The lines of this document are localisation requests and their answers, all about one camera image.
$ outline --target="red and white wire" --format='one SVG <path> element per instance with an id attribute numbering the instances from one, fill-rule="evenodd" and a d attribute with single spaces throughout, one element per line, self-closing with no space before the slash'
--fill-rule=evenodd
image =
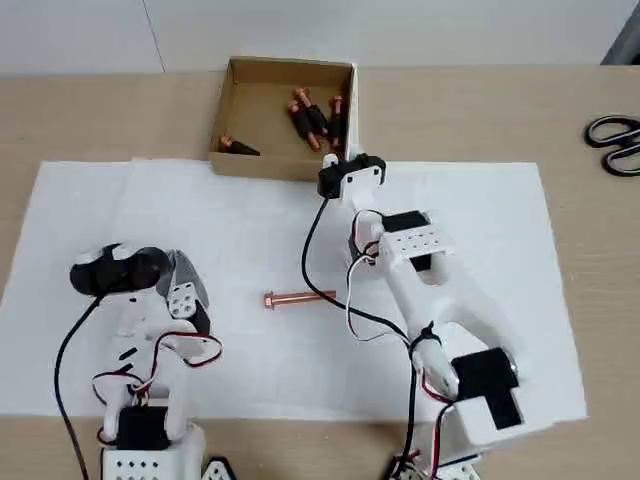
<path id="1" fill-rule="evenodd" d="M 424 368 L 422 369 L 422 382 L 421 383 L 422 383 L 422 390 L 424 390 L 424 393 L 429 395 L 434 400 L 436 400 L 438 402 L 441 402 L 441 403 L 451 403 L 452 402 L 451 399 L 445 397 L 441 393 L 438 393 L 435 389 L 432 389 L 432 387 L 427 385 L 427 373 L 426 373 L 426 369 L 424 369 Z"/>
<path id="2" fill-rule="evenodd" d="M 102 372 L 102 373 L 99 373 L 99 374 L 95 375 L 93 377 L 93 379 L 91 380 L 91 388 L 93 388 L 93 393 L 95 393 L 96 398 L 100 401 L 100 403 L 102 403 L 102 405 L 106 405 L 107 401 L 104 399 L 104 397 L 98 391 L 98 387 L 96 387 L 96 380 L 98 380 L 100 378 L 104 378 L 104 377 L 127 378 L 127 379 L 130 379 L 130 380 L 135 380 L 138 383 L 138 385 L 142 385 L 142 383 L 144 383 L 142 381 L 142 379 L 140 377 L 138 377 L 137 375 L 134 375 L 134 374 L 128 373 L 128 372 L 123 372 L 121 370 L 115 370 L 115 371 L 112 371 L 112 372 Z"/>
<path id="3" fill-rule="evenodd" d="M 384 215 L 377 210 L 364 209 L 358 210 L 353 217 L 353 220 L 351 222 L 351 235 L 353 236 L 353 244 L 355 245 L 356 250 L 358 250 L 358 253 L 367 253 L 369 247 L 373 244 L 377 244 L 377 242 L 370 242 L 369 244 L 367 244 L 367 246 L 365 246 L 363 250 L 360 250 L 360 247 L 358 247 L 358 219 L 360 218 L 361 213 L 375 213 L 380 217 L 384 217 Z"/>
<path id="4" fill-rule="evenodd" d="M 365 260 L 375 261 L 375 259 L 371 255 L 362 254 L 353 261 L 353 263 L 349 267 L 349 270 L 347 270 L 347 299 L 344 303 L 345 304 L 344 314 L 345 314 L 345 320 L 347 321 L 347 326 L 349 327 L 349 331 L 351 332 L 351 334 L 354 337 L 356 337 L 359 342 L 370 342 L 372 340 L 376 340 L 380 337 L 384 337 L 385 335 L 393 333 L 393 332 L 381 332 L 369 338 L 362 338 L 354 328 L 353 322 L 351 321 L 350 305 L 351 305 L 351 286 L 353 284 L 352 276 L 357 266 L 360 265 Z"/>
<path id="5" fill-rule="evenodd" d="M 440 468 L 440 434 L 442 429 L 442 419 L 444 418 L 445 413 L 451 407 L 453 407 L 454 403 L 447 403 L 440 412 L 438 412 L 438 416 L 436 417 L 436 423 L 433 427 L 433 436 L 431 440 L 431 472 L 429 474 L 429 478 L 431 480 L 435 480 L 438 478 L 438 469 Z"/>
<path id="6" fill-rule="evenodd" d="M 155 342 L 155 345 L 154 345 L 154 348 L 153 348 L 153 362 L 151 364 L 151 373 L 149 374 L 149 378 L 147 378 L 144 382 L 142 382 L 142 384 L 139 387 L 134 387 L 134 391 L 138 395 L 148 393 L 149 389 L 151 388 L 151 385 L 155 381 L 156 376 L 158 374 L 158 354 L 160 352 L 160 347 L 162 346 L 162 342 L 165 339 L 167 339 L 168 337 L 200 338 L 200 339 L 212 341 L 212 342 L 215 342 L 216 344 L 218 344 L 218 347 L 219 347 L 218 351 L 214 355 L 212 355 L 211 357 L 207 358 L 206 360 L 202 360 L 200 362 L 195 362 L 194 363 L 194 362 L 191 362 L 190 360 L 187 360 L 186 358 L 183 358 L 182 361 L 187 366 L 189 366 L 191 368 L 204 367 L 205 365 L 208 365 L 210 363 L 215 362 L 222 355 L 222 342 L 220 340 L 218 340 L 216 337 L 214 337 L 213 335 L 207 335 L 207 334 L 202 334 L 202 333 L 191 333 L 191 332 L 166 332 L 166 333 L 163 333 L 162 335 L 160 335 L 156 339 L 156 342 Z"/>

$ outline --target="white wall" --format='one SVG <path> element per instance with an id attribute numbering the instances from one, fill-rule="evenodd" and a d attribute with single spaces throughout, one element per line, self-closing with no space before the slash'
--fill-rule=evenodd
<path id="1" fill-rule="evenodd" d="M 140 0 L 0 0 L 0 73 L 162 71 Z"/>
<path id="2" fill-rule="evenodd" d="M 637 0 L 0 0 L 0 73 L 221 69 L 231 54 L 363 65 L 597 64 Z"/>

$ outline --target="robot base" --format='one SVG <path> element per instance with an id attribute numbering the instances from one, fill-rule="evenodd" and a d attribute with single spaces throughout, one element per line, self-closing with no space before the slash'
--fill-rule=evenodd
<path id="1" fill-rule="evenodd" d="M 204 432 L 189 425 L 166 450 L 102 450 L 102 480 L 236 480 L 227 460 L 214 457 L 202 474 Z"/>

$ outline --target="scissors handle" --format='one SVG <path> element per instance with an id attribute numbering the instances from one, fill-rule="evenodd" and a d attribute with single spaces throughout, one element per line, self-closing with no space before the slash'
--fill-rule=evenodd
<path id="1" fill-rule="evenodd" d="M 608 137 L 597 137 L 595 135 L 596 130 L 603 125 L 618 125 L 626 127 L 626 130 L 620 133 L 615 133 Z M 631 143 L 633 138 L 640 137 L 640 121 L 633 117 L 627 117 L 625 115 L 607 115 L 606 117 L 600 117 L 595 119 L 584 129 L 584 141 L 587 145 L 593 148 L 610 147 L 612 145 L 620 145 L 625 147 L 626 144 Z M 620 152 L 626 151 L 627 148 L 623 148 Z M 632 155 L 633 153 L 626 153 L 625 157 Z"/>
<path id="2" fill-rule="evenodd" d="M 640 143 L 630 143 L 620 150 L 614 150 L 602 157 L 602 168 L 616 177 L 637 177 L 640 175 L 639 168 L 620 168 L 616 166 L 616 161 L 624 157 L 629 157 L 640 153 Z"/>

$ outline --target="screw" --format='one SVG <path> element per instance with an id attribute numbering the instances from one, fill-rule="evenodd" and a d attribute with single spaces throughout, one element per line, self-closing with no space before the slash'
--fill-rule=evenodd
<path id="1" fill-rule="evenodd" d="M 330 298 L 336 298 L 335 290 L 325 290 L 324 293 Z M 274 294 L 273 291 L 264 294 L 264 308 L 273 310 L 278 305 L 288 305 L 292 303 L 307 303 L 315 300 L 321 300 L 322 297 L 315 292 L 302 292 L 302 293 L 284 293 Z"/>

